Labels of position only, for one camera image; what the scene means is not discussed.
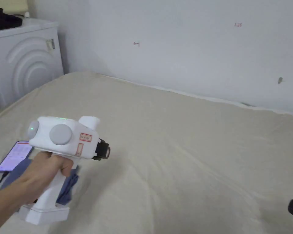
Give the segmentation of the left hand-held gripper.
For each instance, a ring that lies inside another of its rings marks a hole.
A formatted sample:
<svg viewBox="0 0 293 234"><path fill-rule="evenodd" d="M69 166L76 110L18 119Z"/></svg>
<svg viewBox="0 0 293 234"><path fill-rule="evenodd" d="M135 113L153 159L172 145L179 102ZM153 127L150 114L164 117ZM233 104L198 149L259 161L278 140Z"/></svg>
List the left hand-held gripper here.
<svg viewBox="0 0 293 234"><path fill-rule="evenodd" d="M109 144L99 138L96 131L100 119L82 116L78 121L58 117L39 117L30 123L29 144L40 151L48 151L73 161L75 169L81 159L102 160L110 155ZM69 207L57 203L65 182L59 171L36 203L19 209L22 220L34 225L65 221Z"/></svg>

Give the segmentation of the person's left hand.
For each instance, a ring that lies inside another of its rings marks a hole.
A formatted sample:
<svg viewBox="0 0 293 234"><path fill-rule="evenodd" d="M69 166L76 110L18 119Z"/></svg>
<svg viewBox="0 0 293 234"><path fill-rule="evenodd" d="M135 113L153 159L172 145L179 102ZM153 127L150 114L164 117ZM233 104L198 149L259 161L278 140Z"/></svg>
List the person's left hand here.
<svg viewBox="0 0 293 234"><path fill-rule="evenodd" d="M24 188L25 202L32 203L38 199L58 172L69 177L72 167L73 161L70 159L50 152L39 152L17 180Z"/></svg>

